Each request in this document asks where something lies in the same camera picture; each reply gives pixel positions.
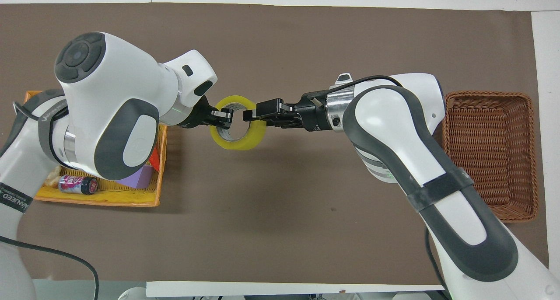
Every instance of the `wicker basket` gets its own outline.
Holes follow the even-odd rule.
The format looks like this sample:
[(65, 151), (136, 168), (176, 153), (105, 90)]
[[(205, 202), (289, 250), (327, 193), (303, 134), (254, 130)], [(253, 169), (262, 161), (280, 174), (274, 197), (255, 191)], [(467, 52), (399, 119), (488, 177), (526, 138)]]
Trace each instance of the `wicker basket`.
[[(40, 91), (27, 91), (25, 100)], [(74, 204), (88, 204), (101, 206), (158, 206), (160, 205), (161, 184), (164, 175), (168, 128), (160, 125), (156, 148), (160, 156), (160, 172), (154, 171), (148, 188), (136, 189), (118, 184), (114, 181), (97, 178), (98, 191), (93, 195), (62, 193), (58, 188), (43, 186), (35, 196), (36, 200), (47, 202), (70, 202)], [(92, 176), (84, 171), (62, 168), (60, 174), (73, 176)]]
[(474, 180), (503, 222), (536, 217), (534, 120), (523, 93), (457, 91), (446, 95), (442, 146)]

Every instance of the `black cable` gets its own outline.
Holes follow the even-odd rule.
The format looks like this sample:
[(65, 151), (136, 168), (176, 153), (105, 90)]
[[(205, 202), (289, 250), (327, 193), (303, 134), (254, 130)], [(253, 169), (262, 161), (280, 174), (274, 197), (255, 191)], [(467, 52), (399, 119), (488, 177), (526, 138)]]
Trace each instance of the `black cable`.
[(81, 259), (81, 258), (79, 258), (75, 255), (70, 254), (70, 253), (62, 252), (62, 251), (59, 251), (59, 250), (54, 250), (54, 248), (45, 248), (43, 246), (27, 244), (25, 242), (12, 240), (12, 239), (2, 237), (2, 236), (0, 236), (0, 242), (4, 242), (6, 244), (10, 244), (10, 245), (13, 245), (13, 246), (18, 246), (20, 248), (29, 248), (31, 250), (37, 250), (37, 251), (41, 251), (41, 252), (48, 252), (48, 253), (64, 256), (65, 258), (71, 258), (72, 260), (75, 260), (75, 261), (78, 261), (78, 262), (84, 264), (84, 266), (86, 266), (88, 269), (90, 269), (92, 274), (94, 274), (94, 280), (95, 280), (94, 300), (98, 300), (98, 296), (99, 296), (98, 272), (95, 270), (95, 268), (93, 266), (91, 266), (90, 263), (86, 262), (86, 260), (83, 260), (83, 259)]
[[(373, 75), (373, 76), (369, 76), (369, 77), (360, 78), (360, 79), (358, 79), (358, 80), (351, 81), (351, 82), (349, 82), (349, 83), (345, 83), (345, 84), (340, 85), (340, 86), (338, 86), (338, 87), (334, 87), (333, 89), (329, 89), (329, 90), (326, 90), (326, 91), (318, 91), (318, 92), (320, 92), (321, 94), (329, 94), (329, 93), (332, 93), (332, 92), (334, 92), (334, 91), (342, 90), (342, 89), (344, 89), (344, 88), (346, 88), (346, 87), (351, 87), (351, 86), (353, 86), (353, 85), (357, 85), (357, 84), (359, 84), (359, 83), (363, 83), (364, 81), (370, 81), (370, 80), (375, 80), (375, 79), (384, 79), (384, 80), (388, 80), (388, 81), (394, 83), (394, 84), (397, 85), (398, 87), (402, 87), (402, 86), (403, 86), (400, 82), (398, 82), (398, 81), (397, 81), (396, 79), (394, 79), (393, 77), (389, 77), (389, 76), (385, 76), (385, 75)], [(316, 94), (316, 93), (310, 93), (310, 94), (308, 95), (308, 98), (314, 97), (315, 94)]]
[[(428, 258), (430, 258), (430, 262), (434, 267), (434, 272), (436, 272), (437, 279), (439, 280), (443, 288), (447, 290), (448, 286), (445, 284), (444, 278), (441, 276), (440, 269), (438, 268), (438, 264), (436, 263), (436, 259), (434, 258), (434, 254), (432, 253), (432, 247), (430, 246), (430, 232), (428, 231), (428, 227), (426, 227), (426, 231), (424, 232), (424, 244), (426, 245), (426, 252), (428, 253)], [(438, 293), (446, 300), (450, 300), (450, 298), (446, 295), (446, 292), (438, 290)]]
[(28, 109), (22, 107), (21, 104), (17, 103), (16, 101), (14, 101), (13, 104), (14, 104), (14, 108), (16, 109), (16, 111), (21, 112), (23, 115), (27, 116), (30, 119), (33, 119), (34, 121), (39, 120), (39, 118), (36, 117), (35, 115), (33, 115), (31, 112), (29, 112)]

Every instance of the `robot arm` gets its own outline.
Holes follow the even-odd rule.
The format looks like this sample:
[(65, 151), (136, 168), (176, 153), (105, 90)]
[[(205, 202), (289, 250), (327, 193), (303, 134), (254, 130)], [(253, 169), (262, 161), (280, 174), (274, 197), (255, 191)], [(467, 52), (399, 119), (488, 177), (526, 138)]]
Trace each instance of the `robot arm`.
[[(422, 216), (454, 300), (560, 299), (560, 282), (494, 216), (470, 177), (433, 139), (444, 116), (438, 81), (406, 73), (357, 82), (344, 73), (329, 91), (304, 94), (302, 101), (314, 105), (312, 113), (301, 109), (302, 101), (284, 105), (275, 99), (281, 104), (258, 103), (244, 119), (343, 130), (370, 173), (398, 182)], [(301, 126), (285, 126), (286, 119)]]
[(56, 59), (62, 90), (16, 107), (0, 150), (0, 299), (32, 300), (32, 280), (18, 249), (18, 223), (56, 166), (107, 180), (136, 172), (152, 153), (158, 123), (229, 128), (232, 111), (208, 104), (216, 74), (198, 51), (167, 63), (107, 33), (70, 41)]

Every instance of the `yellow tape roll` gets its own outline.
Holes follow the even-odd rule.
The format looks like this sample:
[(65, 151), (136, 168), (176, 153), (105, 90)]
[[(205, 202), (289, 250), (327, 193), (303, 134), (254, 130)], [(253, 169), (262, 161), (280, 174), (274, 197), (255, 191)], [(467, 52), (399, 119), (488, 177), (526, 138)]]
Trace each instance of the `yellow tape roll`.
[[(216, 108), (218, 110), (230, 108), (238, 111), (240, 109), (255, 109), (256, 104), (240, 95), (230, 95), (219, 101), (216, 104)], [(214, 141), (216, 141), (216, 144), (230, 150), (249, 150), (255, 148), (263, 139), (265, 131), (266, 121), (251, 121), (245, 136), (240, 139), (232, 139), (228, 130), (220, 129), (220, 132), (218, 132), (218, 128), (210, 126), (210, 134)]]

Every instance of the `brown table mat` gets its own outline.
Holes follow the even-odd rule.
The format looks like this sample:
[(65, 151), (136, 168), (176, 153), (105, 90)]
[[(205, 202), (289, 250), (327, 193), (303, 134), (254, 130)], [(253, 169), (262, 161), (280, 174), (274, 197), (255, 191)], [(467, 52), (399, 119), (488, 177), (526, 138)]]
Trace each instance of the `brown table mat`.
[[(526, 12), (128, 3), (0, 5), (0, 14), (3, 140), (11, 102), (59, 87), (56, 55), (87, 31), (161, 63), (199, 50), (218, 74), (210, 103), (232, 94), (296, 102), (344, 72), (426, 72), (446, 93), (523, 91), (539, 116)], [(540, 212), (510, 229), (547, 264), (535, 130)], [(232, 152), (200, 126), (169, 129), (160, 207), (36, 201), (19, 238), (77, 254), (103, 280), (436, 284), (423, 230), (398, 186), (372, 177), (344, 134), (269, 128), (257, 148)], [(57, 256), (22, 258), (34, 278), (90, 278)]]

